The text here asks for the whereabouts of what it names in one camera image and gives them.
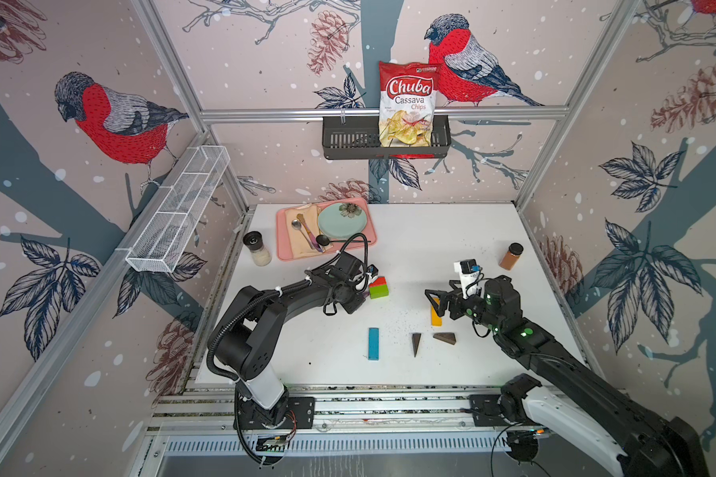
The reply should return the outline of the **green rectangular block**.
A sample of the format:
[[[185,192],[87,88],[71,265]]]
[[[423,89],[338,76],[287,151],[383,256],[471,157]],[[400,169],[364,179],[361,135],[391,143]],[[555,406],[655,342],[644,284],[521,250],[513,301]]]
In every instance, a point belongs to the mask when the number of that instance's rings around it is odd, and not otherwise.
[[[379,299],[389,295],[389,287],[387,284],[372,285],[369,287],[371,299]]]

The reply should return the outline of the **red rectangular block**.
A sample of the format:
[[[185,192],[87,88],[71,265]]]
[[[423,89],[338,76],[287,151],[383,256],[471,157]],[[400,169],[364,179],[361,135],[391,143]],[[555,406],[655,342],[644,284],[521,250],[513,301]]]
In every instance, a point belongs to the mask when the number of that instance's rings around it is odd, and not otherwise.
[[[382,286],[382,285],[386,285],[386,284],[387,284],[386,278],[384,276],[379,276],[371,283],[371,287]]]

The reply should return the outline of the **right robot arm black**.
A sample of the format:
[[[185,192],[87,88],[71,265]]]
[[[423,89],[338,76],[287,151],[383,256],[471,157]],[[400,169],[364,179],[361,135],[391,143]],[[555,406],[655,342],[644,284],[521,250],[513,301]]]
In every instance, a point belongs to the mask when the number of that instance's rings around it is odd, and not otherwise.
[[[439,316],[487,327],[501,351],[525,368],[501,388],[499,407],[510,423],[547,427],[613,476],[708,475],[700,439],[686,421],[663,419],[584,366],[524,317],[509,277],[428,289],[425,296]]]

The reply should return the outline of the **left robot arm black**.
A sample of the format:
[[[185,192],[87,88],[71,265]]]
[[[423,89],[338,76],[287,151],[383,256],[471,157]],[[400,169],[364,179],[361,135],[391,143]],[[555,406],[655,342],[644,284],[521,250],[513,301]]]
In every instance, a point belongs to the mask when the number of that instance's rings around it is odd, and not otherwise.
[[[235,413],[244,423],[272,429],[290,415],[290,392],[270,364],[284,324],[315,308],[326,316],[339,309],[354,313],[377,277],[366,258],[340,252],[298,282],[265,290],[246,286],[237,293],[207,340],[205,363],[234,384]]]

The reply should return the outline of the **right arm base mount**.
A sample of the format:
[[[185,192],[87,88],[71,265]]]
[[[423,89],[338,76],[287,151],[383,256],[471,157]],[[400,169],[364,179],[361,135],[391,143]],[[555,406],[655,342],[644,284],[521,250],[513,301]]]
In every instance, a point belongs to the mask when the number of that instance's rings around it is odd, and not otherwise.
[[[506,427],[512,421],[501,407],[501,395],[476,394],[469,396],[469,410],[475,427]]]

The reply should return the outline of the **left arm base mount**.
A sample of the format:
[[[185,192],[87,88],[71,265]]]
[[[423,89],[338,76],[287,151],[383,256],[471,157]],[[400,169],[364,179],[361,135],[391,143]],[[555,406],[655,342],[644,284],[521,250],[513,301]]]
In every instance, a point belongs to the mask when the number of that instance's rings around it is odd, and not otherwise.
[[[242,425],[244,431],[311,429],[314,412],[314,397],[284,396],[271,409],[241,397],[235,405],[234,429],[238,425]]]

